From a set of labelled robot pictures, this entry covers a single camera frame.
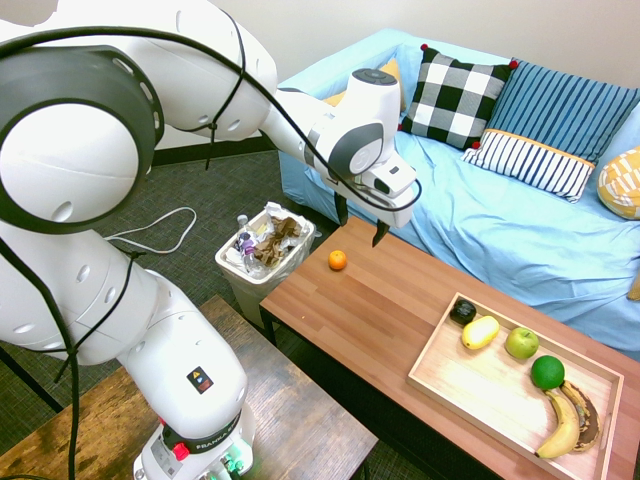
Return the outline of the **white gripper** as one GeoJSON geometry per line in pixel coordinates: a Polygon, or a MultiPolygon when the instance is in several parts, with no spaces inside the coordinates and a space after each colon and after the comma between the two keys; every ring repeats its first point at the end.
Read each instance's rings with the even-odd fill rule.
{"type": "Polygon", "coordinates": [[[378,221],[376,231],[371,241],[375,248],[387,235],[390,227],[401,228],[406,225],[412,216],[413,204],[417,201],[417,186],[415,173],[401,175],[399,191],[393,191],[389,183],[384,182],[376,174],[358,175],[354,180],[346,182],[331,181],[334,190],[334,204],[339,224],[345,226],[348,222],[347,202],[359,205],[372,214],[378,221]]]}

